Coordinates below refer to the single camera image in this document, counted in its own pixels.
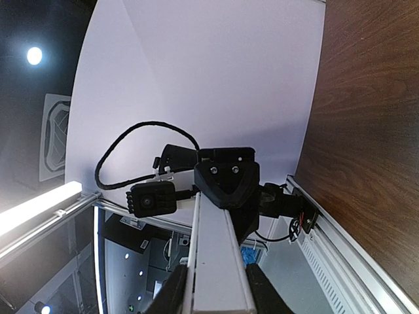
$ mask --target black bracket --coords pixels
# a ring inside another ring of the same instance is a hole
[[[301,219],[302,229],[309,233],[316,223],[318,208],[304,194],[294,188],[293,194],[285,194],[286,184],[266,183],[260,186],[261,197],[259,213],[262,216],[278,218],[279,216]]]
[[[198,151],[195,185],[221,209],[240,208],[259,187],[255,150],[211,148]]]

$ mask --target white wall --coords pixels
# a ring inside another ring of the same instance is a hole
[[[254,147],[262,181],[283,183],[301,153],[324,10],[311,0],[99,0],[75,79],[66,181],[97,190],[94,168],[110,144],[137,122],[163,120],[201,147]],[[103,181],[150,173],[166,143],[191,145],[168,130],[136,131]],[[124,191],[104,195],[124,204]]]

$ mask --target wooden surface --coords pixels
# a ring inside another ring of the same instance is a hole
[[[419,1],[327,2],[296,181],[419,304]]]

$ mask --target black wire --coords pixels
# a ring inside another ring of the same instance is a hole
[[[255,231],[255,233],[256,233],[256,236],[260,237],[262,240],[265,240],[266,242],[280,242],[289,238],[289,235],[286,235],[285,237],[280,237],[279,239],[267,239],[261,236],[258,231]]]
[[[131,180],[127,180],[127,181],[123,181],[120,183],[115,183],[115,184],[103,184],[100,181],[100,169],[103,166],[103,163],[106,161],[106,159],[109,157],[109,155],[112,153],[112,151],[115,149],[115,147],[117,147],[117,145],[131,132],[133,132],[136,129],[142,128],[143,126],[160,126],[162,128],[167,128],[170,129],[172,131],[176,131],[177,133],[185,136],[189,141],[191,141],[191,143],[194,145],[196,150],[199,150],[199,144],[198,142],[196,142],[196,139],[189,133],[187,133],[186,131],[183,131],[182,129],[178,128],[177,126],[173,126],[171,124],[165,123],[165,122],[160,122],[160,121],[145,121],[145,122],[140,122],[137,123],[135,125],[133,125],[131,128],[127,129],[124,133],[122,133],[115,142],[112,143],[112,145],[108,148],[108,150],[106,151],[106,153],[103,155],[103,157],[100,159],[100,161],[98,162],[98,165],[96,166],[96,169],[94,171],[94,179],[96,181],[96,184],[98,185],[99,188],[101,188],[102,190],[116,190],[118,188],[123,188],[127,185],[131,185],[134,183],[138,183],[144,180],[149,180],[149,179],[153,179],[155,177],[155,175],[145,175],[139,178],[135,178],[135,179],[131,179]]]

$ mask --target metal frame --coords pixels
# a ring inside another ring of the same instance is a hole
[[[335,313],[345,307],[345,313],[419,314],[399,285],[319,203],[292,177],[287,184],[289,193],[298,188],[320,211],[314,229],[298,242]]]
[[[230,213],[196,198],[183,314],[256,314]]]

